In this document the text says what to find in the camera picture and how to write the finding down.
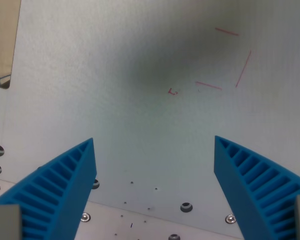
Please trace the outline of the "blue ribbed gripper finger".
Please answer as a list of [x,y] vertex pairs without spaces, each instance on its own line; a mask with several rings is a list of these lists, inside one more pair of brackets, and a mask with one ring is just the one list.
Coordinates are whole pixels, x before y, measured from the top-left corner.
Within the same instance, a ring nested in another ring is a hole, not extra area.
[[245,240],[297,239],[298,175],[220,136],[213,171]]
[[73,240],[97,176],[92,138],[40,166],[0,196],[21,210],[23,240]]

